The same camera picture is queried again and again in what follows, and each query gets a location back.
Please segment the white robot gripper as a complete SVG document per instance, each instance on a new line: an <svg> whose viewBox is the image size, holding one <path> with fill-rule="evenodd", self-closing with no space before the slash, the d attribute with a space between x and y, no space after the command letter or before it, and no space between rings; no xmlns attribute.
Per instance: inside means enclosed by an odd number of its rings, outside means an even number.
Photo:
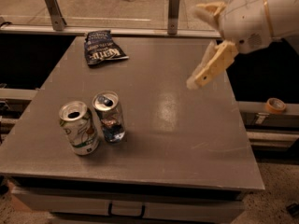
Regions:
<svg viewBox="0 0 299 224"><path fill-rule="evenodd" d="M270 45L272 35L265 2L234 0L228 5L218 1L195 6L194 16L214 29L220 28L225 40L208 44L201 62L186 81L188 89L204 87L235 61L238 52L247 54Z"/></svg>

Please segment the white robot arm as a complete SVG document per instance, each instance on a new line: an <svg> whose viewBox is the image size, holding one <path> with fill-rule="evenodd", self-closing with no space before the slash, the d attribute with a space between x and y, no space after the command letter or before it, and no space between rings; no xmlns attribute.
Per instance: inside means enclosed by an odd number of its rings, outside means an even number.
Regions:
<svg viewBox="0 0 299 224"><path fill-rule="evenodd" d="M198 4L195 16L222 38L208 44L199 65L187 79L190 90L204 87L224 72L238 54L265 49L282 38L299 34L299 0L234 0L229 4Z"/></svg>

